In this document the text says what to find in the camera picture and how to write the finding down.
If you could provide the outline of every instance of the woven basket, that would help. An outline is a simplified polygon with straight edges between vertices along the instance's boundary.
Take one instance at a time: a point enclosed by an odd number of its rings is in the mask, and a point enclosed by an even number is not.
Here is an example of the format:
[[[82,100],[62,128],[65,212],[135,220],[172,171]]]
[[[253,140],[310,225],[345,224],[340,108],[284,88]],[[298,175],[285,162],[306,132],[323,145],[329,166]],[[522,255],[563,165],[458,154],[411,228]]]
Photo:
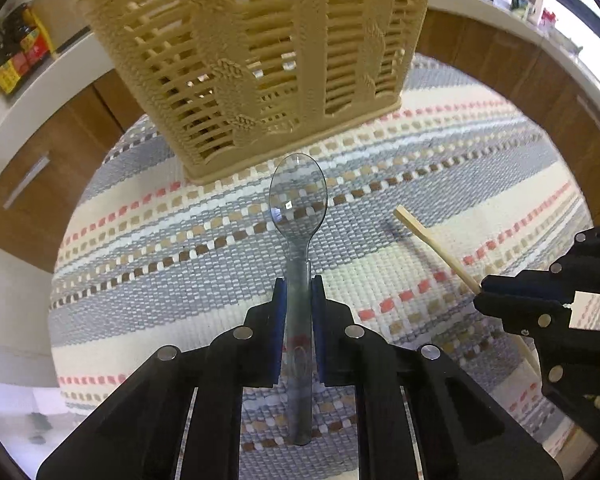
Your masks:
[[[427,0],[78,0],[204,184],[400,105]]]

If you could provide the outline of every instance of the wall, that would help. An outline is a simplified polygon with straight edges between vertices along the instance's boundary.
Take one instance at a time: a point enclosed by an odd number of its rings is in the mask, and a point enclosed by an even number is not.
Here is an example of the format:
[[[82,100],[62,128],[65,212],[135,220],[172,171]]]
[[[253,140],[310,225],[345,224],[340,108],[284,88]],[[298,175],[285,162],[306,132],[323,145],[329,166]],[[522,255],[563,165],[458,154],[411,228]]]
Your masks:
[[[56,386],[46,313],[51,275],[0,250],[0,383]]]

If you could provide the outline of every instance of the striped tablecloth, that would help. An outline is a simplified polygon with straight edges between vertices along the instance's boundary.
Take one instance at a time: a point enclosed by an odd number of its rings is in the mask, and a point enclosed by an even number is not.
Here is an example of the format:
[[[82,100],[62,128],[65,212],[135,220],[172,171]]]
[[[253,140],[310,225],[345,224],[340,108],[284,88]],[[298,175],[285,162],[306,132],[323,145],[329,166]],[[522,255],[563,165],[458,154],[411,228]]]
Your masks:
[[[481,279],[545,269],[591,226],[547,135],[511,103],[433,60],[414,60],[399,111],[307,146],[329,208],[312,242],[328,298],[388,341],[441,346],[545,448],[571,423],[501,324],[475,311],[450,269],[392,217],[405,205]],[[87,415],[159,346],[207,345],[270,298],[283,240],[267,209],[270,160],[188,182],[147,117],[111,150],[58,253],[49,313],[62,394]],[[572,323],[600,328],[600,297]],[[314,384],[314,439],[285,443],[285,385],[245,389],[242,478],[328,478],[357,467],[352,388]]]

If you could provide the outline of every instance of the transparent plastic spoon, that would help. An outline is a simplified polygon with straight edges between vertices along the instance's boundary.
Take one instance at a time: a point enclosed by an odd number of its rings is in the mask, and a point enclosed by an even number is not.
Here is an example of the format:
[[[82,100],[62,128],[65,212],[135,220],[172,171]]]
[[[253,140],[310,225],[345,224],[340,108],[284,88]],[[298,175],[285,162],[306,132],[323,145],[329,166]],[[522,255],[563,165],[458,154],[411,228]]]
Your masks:
[[[269,210],[288,244],[286,257],[287,421],[289,437],[311,441],[312,324],[309,242],[327,212],[327,183],[308,155],[293,153],[278,167],[269,188]]]

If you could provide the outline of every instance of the silver screw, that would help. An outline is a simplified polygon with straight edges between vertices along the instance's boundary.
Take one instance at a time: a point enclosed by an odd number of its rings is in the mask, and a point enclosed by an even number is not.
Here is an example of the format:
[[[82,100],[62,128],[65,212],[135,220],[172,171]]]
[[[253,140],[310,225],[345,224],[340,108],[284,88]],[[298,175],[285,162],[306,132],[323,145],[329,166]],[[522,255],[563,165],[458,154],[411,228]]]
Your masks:
[[[253,330],[248,326],[239,326],[234,330],[234,337],[236,339],[245,340],[250,338],[253,335]]]
[[[540,328],[547,328],[551,324],[551,316],[548,314],[542,314],[538,318],[538,325]]]
[[[360,325],[349,325],[346,327],[346,329],[344,329],[344,333],[347,335],[347,337],[359,339],[365,335],[365,329]]]
[[[560,365],[554,366],[551,368],[551,370],[549,370],[549,381],[552,383],[557,383],[562,378],[563,374],[564,368],[562,368]]]
[[[167,345],[158,348],[158,359],[160,361],[171,361],[178,355],[178,349],[175,346]]]
[[[435,361],[437,358],[440,357],[440,348],[434,345],[424,345],[420,349],[420,353],[425,359]]]

